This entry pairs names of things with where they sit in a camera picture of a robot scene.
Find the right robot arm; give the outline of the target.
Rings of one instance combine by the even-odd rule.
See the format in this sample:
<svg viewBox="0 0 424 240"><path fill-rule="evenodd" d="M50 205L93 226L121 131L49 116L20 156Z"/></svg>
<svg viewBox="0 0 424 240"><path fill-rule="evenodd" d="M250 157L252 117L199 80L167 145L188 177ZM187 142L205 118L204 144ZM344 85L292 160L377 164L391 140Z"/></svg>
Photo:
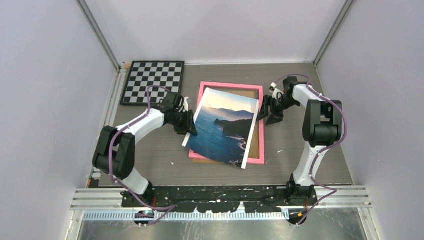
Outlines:
<svg viewBox="0 0 424 240"><path fill-rule="evenodd" d="M263 96L257 121L266 120L267 126L284 120L284 111L293 107L305 107L302 137L305 147L297 169L286 183L282 197L291 205L299 205L313 197L317 185L315 176L329 149L343 140L344 114L342 103L331 100L317 92L311 81L301 82L298 75L287 75L280 79L283 89L272 82L269 94Z"/></svg>

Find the pink photo frame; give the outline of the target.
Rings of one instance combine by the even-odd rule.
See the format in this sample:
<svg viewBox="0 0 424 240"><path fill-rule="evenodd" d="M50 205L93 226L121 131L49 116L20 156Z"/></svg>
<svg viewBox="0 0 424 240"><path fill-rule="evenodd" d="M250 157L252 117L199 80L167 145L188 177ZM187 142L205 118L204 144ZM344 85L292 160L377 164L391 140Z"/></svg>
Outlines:
<svg viewBox="0 0 424 240"><path fill-rule="evenodd" d="M248 85L248 84L236 84L236 83L223 83L223 82L210 82L210 81L202 81L200 83L200 87L199 87L199 93L198 93L198 99L197 99L197 104L199 105L204 91L206 88L220 88L220 89L229 89L229 90L234 90L236 92L252 92L252 93L257 93L257 99L259 100L259 106L262 105L262 97L264 95L263 93L263 87L260 85ZM253 149L254 153L257 153L257 157L255 157L256 155L254 154L252 157L252 154L249 154L249 158L247 159L247 163L250 165L264 165L266 163L265 161L265 124L264 124L264 120L260 120L256 123L255 125L255 129L254 129L254 133L253 133L253 140L254 140L254 144L253 147L257 146L257 151L256 148ZM218 162L216 161L212 161L192 150L189 151L188 157L190 159L192 159L192 161L194 163L215 163L217 164Z"/></svg>

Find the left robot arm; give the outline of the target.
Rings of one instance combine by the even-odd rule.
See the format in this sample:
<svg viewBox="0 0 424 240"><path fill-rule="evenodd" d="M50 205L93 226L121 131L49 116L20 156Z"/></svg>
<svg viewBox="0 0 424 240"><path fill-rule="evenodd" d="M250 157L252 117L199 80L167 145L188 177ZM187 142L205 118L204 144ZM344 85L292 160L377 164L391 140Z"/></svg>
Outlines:
<svg viewBox="0 0 424 240"><path fill-rule="evenodd" d="M101 132L92 159L94 168L118 179L132 190L134 200L141 207L153 202L152 183L135 168L136 145L152 131L172 125L178 135L197 135L194 112L187 98L168 92L165 98L150 106L140 116L118 127L105 126Z"/></svg>

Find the landscape photo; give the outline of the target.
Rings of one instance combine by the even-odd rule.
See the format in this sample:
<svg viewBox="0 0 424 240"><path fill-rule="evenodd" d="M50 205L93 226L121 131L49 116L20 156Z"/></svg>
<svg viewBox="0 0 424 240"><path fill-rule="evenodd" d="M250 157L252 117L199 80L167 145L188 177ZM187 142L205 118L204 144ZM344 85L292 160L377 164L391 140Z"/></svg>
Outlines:
<svg viewBox="0 0 424 240"><path fill-rule="evenodd" d="M194 113L197 135L182 143L209 160L245 169L259 111L259 100L207 87Z"/></svg>

